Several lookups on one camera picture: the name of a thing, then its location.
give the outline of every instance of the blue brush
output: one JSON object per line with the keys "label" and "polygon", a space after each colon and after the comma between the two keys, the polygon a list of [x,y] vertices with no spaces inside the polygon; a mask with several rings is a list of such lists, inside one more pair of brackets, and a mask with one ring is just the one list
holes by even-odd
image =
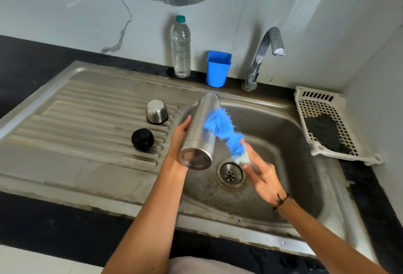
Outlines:
{"label": "blue brush", "polygon": [[237,164],[250,164],[250,159],[245,147],[241,144],[243,135],[234,131],[234,125],[228,113],[223,108],[211,111],[204,122],[203,128],[212,131],[225,144],[231,153],[231,158]]}

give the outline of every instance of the person's right hand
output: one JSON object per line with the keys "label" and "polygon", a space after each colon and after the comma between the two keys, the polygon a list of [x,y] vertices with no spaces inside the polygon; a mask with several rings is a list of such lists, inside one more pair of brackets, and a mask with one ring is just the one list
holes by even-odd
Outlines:
{"label": "person's right hand", "polygon": [[241,140],[241,143],[245,146],[251,162],[260,170],[260,173],[256,173],[252,165],[245,164],[242,167],[245,174],[248,179],[251,180],[252,185],[255,187],[260,197],[272,206],[277,206],[279,204],[278,195],[283,200],[287,197],[287,194],[277,178],[274,165],[266,163],[255,150],[252,149],[250,144],[245,143],[244,140]]}

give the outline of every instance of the plastic tray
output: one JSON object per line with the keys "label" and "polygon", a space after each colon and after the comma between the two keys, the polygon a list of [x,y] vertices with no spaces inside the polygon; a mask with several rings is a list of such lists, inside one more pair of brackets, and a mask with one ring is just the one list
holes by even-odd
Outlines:
{"label": "plastic tray", "polygon": [[[312,155],[323,154],[338,159],[361,160],[367,166],[383,163],[380,154],[370,151],[357,127],[350,119],[346,109],[346,98],[344,95],[302,86],[297,86],[294,95],[305,138],[313,147],[311,150]],[[308,131],[305,118],[311,116],[316,117],[322,114],[330,115],[336,122],[340,141],[352,150],[349,154],[331,150],[326,145],[320,143],[318,139]]]}

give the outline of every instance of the stainless steel sink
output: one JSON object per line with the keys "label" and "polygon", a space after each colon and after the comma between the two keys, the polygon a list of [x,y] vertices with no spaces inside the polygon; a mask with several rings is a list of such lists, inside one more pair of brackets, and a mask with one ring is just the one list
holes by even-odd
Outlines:
{"label": "stainless steel sink", "polygon": [[[175,126],[208,91],[217,93],[246,141],[275,165],[298,204],[376,261],[338,161],[310,155],[294,103],[254,93],[74,62],[0,120],[0,190],[135,217]],[[145,105],[152,99],[167,104],[163,125],[147,123]],[[130,141],[142,127],[156,139],[146,153]],[[177,228],[314,255],[258,196],[219,140],[212,166],[187,174]]]}

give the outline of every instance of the stainless steel bottle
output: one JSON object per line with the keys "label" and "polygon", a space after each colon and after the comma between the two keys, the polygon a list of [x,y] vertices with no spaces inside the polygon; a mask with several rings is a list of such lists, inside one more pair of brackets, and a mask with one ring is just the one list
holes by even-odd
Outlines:
{"label": "stainless steel bottle", "polygon": [[203,128],[208,114],[221,107],[221,101],[214,93],[207,93],[200,100],[192,117],[186,136],[179,148],[179,162],[193,170],[204,170],[213,162],[216,137]]}

